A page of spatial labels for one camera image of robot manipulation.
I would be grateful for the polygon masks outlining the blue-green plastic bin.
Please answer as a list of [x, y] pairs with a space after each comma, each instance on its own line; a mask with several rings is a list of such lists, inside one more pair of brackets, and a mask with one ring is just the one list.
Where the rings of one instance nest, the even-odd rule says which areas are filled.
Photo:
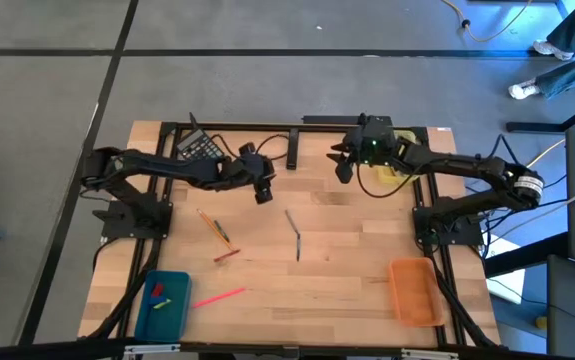
[[[171, 303], [160, 309], [149, 304], [154, 286], [161, 283], [161, 296]], [[141, 341], [173, 343], [184, 334], [191, 300], [192, 279], [185, 272], [151, 271], [143, 285], [143, 296], [138, 311], [134, 337]]]

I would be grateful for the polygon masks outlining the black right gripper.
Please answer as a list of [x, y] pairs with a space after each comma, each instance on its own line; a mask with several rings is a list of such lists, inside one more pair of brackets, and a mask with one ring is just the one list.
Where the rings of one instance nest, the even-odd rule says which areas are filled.
[[335, 174], [342, 184], [348, 184], [353, 177], [354, 160], [343, 153], [354, 153], [361, 164], [389, 165], [397, 149], [393, 129], [382, 122], [368, 122], [355, 132], [352, 142], [341, 142], [331, 146], [338, 154], [326, 157], [336, 163]]

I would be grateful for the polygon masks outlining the orange pencil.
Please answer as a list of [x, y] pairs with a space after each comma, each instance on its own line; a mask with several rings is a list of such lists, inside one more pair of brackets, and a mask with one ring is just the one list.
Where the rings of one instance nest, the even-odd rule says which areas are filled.
[[231, 252], [236, 252], [238, 251], [238, 249], [236, 249], [223, 235], [223, 233], [217, 228], [215, 222], [209, 218], [207, 216], [206, 213], [204, 213], [202, 210], [200, 209], [196, 209], [197, 213], [201, 216], [201, 218], [209, 225], [209, 227], [216, 233], [216, 235], [220, 238], [220, 240], [225, 244], [225, 246], [231, 251]]

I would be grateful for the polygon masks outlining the grey pen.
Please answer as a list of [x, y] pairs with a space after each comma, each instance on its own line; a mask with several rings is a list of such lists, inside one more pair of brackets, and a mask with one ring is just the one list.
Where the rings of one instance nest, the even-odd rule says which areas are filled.
[[285, 215], [286, 215], [286, 218], [287, 218], [287, 220], [288, 220], [288, 222], [289, 222], [291, 228], [293, 229], [294, 233], [296, 234], [296, 238], [297, 238], [297, 239], [300, 239], [300, 236], [301, 236], [301, 235], [300, 235], [300, 232], [299, 232], [299, 230], [298, 230], [298, 228], [297, 228], [297, 226], [296, 226], [296, 224], [295, 224], [295, 222], [294, 222], [294, 220], [293, 220], [293, 218], [292, 218], [292, 216], [291, 216], [289, 210], [287, 210], [287, 209], [285, 210]]

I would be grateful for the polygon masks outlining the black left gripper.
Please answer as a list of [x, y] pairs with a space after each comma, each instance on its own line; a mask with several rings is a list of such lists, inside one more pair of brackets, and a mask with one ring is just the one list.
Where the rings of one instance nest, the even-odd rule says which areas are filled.
[[273, 200], [271, 180], [275, 176], [273, 162], [260, 154], [241, 155], [224, 166], [224, 177], [234, 186], [253, 185], [257, 204]]

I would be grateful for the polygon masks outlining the silver gantry bracket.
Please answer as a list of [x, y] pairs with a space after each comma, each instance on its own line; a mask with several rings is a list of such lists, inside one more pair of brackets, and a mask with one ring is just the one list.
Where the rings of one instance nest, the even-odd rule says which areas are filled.
[[146, 354], [175, 353], [181, 349], [180, 344], [147, 344], [129, 345], [124, 348], [124, 356], [138, 356]]
[[401, 350], [401, 360], [460, 360], [458, 353], [426, 349]]

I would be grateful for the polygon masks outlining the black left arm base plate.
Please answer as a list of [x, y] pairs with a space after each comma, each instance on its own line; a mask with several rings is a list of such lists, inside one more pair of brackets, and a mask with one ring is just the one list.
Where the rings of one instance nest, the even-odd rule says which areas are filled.
[[173, 205], [155, 202], [153, 219], [137, 217], [128, 204], [111, 201], [107, 210], [93, 210], [103, 223], [101, 235], [107, 238], [165, 238], [169, 233]]

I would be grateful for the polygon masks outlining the black desk calculator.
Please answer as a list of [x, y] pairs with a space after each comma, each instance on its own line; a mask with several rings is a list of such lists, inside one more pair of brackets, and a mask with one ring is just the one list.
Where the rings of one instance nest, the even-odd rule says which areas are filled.
[[183, 136], [177, 144], [179, 160], [216, 159], [224, 156], [221, 148], [202, 129]]

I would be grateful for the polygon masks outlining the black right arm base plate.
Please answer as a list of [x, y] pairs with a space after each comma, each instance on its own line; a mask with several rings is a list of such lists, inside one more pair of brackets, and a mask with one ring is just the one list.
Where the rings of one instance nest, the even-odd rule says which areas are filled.
[[422, 245], [480, 245], [482, 216], [436, 214], [433, 208], [412, 211], [415, 238]]

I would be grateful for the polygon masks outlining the black gantry frame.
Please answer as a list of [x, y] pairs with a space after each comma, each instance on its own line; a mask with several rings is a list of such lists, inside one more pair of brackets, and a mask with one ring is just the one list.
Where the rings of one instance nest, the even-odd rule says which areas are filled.
[[[0, 360], [95, 360], [124, 356], [129, 345], [147, 345], [134, 338], [82, 339], [71, 342], [41, 343], [0, 347]], [[180, 344], [179, 352], [218, 354], [280, 355], [283, 345], [209, 344], [200, 342]], [[435, 348], [353, 347], [353, 346], [300, 346], [301, 356], [347, 356], [386, 357], [401, 360], [401, 350], [426, 349], [459, 354], [460, 360], [575, 360], [574, 357], [545, 355], [508, 350], [503, 347], [472, 347], [465, 345], [441, 345]]]

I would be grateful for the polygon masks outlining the white paper sheet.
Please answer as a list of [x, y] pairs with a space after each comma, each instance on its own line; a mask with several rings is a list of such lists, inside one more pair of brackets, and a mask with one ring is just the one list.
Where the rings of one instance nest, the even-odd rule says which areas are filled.
[[[487, 250], [485, 259], [519, 249], [520, 246], [503, 238], [491, 235], [491, 244]], [[498, 275], [486, 280], [487, 288], [492, 295], [520, 305], [524, 285], [525, 270], [515, 270], [510, 273]]]

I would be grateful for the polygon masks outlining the person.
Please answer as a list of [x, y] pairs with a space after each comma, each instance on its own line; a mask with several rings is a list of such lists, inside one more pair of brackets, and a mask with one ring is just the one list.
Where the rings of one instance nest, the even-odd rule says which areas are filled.
[[535, 40], [533, 49], [540, 55], [554, 56], [564, 65], [534, 78], [508, 87], [515, 100], [540, 95], [550, 99], [575, 87], [575, 9], [559, 23], [544, 40]]

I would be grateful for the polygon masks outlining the pink pen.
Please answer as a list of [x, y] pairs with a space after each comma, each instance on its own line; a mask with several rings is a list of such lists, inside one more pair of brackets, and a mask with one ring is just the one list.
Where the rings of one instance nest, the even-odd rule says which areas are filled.
[[217, 302], [217, 301], [226, 299], [226, 298], [228, 298], [228, 297], [231, 297], [231, 296], [234, 296], [234, 295], [238, 295], [238, 294], [240, 294], [240, 293], [242, 293], [242, 292], [244, 292], [244, 291], [246, 291], [246, 288], [241, 287], [241, 288], [237, 288], [237, 289], [234, 289], [234, 290], [231, 290], [231, 291], [228, 291], [228, 292], [219, 294], [219, 295], [215, 295], [215, 296], [212, 296], [212, 297], [210, 297], [210, 298], [207, 298], [207, 299], [204, 299], [204, 300], [201, 300], [201, 301], [196, 302], [195, 304], [192, 305], [191, 308], [192, 308], [192, 309], [197, 309], [197, 308], [203, 307], [203, 306], [205, 306], [205, 305], [208, 305], [208, 304], [211, 304], [211, 303], [214, 303], [214, 302]]

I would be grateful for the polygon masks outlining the orange plastic bin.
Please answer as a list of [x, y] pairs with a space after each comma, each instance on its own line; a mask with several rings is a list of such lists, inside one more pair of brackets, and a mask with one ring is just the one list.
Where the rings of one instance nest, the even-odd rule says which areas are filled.
[[388, 271], [393, 313], [403, 326], [444, 325], [441, 293], [429, 258], [394, 259]]

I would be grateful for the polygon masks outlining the black desk leg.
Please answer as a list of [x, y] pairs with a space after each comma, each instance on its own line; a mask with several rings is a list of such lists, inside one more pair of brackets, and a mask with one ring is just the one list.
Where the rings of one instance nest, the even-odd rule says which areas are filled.
[[550, 255], [569, 256], [568, 233], [563, 232], [485, 260], [485, 277], [492, 278], [539, 265]]
[[507, 122], [509, 133], [564, 133], [575, 126], [575, 114], [562, 123]]

